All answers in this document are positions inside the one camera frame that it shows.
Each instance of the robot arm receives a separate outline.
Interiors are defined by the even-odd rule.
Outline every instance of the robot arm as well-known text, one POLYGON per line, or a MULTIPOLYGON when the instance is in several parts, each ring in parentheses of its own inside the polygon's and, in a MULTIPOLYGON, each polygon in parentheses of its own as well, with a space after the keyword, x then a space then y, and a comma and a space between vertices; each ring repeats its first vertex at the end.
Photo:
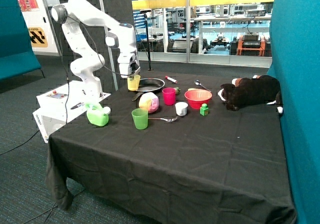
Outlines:
POLYGON ((95 86, 93 95, 102 93, 100 80, 93 76, 105 64, 102 55, 97 54, 87 43, 79 22, 87 26, 99 26, 110 29, 105 38, 106 44, 113 49, 120 49, 118 58, 120 74, 123 78, 140 72, 137 57, 136 35, 134 27, 128 23, 119 23, 108 14, 95 8, 86 0, 68 0, 55 5, 51 11, 56 22, 62 23, 62 30, 72 51, 82 56, 71 63, 72 72, 79 76, 85 86, 95 86))

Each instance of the stuffed toy dog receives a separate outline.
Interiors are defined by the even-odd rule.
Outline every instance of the stuffed toy dog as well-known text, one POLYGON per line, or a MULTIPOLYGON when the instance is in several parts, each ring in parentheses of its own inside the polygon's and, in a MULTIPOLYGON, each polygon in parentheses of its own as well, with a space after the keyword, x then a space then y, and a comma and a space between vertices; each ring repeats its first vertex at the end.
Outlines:
POLYGON ((232 83, 222 84, 220 87, 222 89, 218 95, 227 110, 238 111, 257 104, 282 105, 280 83, 269 75, 254 76, 252 79, 236 78, 232 83))

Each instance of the marker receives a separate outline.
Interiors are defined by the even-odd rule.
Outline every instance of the marker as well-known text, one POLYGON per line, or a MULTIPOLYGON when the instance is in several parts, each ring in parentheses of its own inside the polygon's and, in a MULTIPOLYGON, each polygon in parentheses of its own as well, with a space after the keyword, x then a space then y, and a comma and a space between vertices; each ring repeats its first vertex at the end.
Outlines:
POLYGON ((71 110, 76 109, 76 108, 79 108, 79 107, 81 107, 81 106, 83 106, 83 105, 84 105, 84 103, 83 103, 83 102, 80 102, 80 103, 78 103, 77 105, 74 105, 73 107, 71 107, 71 110))
POLYGON ((171 78, 171 77, 169 77, 169 76, 165 76, 165 79, 168 79, 169 81, 172 81, 173 83, 177 83, 178 81, 177 80, 175 80, 175 79, 173 79, 173 78, 171 78))

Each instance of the magenta cup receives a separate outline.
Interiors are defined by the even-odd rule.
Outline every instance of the magenta cup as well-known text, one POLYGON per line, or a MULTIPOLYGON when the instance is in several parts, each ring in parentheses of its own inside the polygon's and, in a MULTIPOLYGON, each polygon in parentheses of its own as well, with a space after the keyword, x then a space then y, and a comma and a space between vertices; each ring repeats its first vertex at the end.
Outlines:
POLYGON ((176 102, 176 89, 167 87, 162 90, 164 104, 171 106, 176 102))

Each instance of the plush toy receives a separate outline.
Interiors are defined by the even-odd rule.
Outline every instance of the plush toy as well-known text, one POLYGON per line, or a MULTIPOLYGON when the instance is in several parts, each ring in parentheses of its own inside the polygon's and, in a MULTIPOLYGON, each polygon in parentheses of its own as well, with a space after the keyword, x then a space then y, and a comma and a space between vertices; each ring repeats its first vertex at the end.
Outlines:
POLYGON ((139 107, 154 113, 159 108, 159 98, 152 92, 144 93, 139 101, 139 107))
POLYGON ((232 83, 221 85, 218 92, 227 110, 238 111, 240 108, 257 104, 277 104, 282 114, 282 96, 279 81, 269 75, 250 78, 236 78, 232 83))

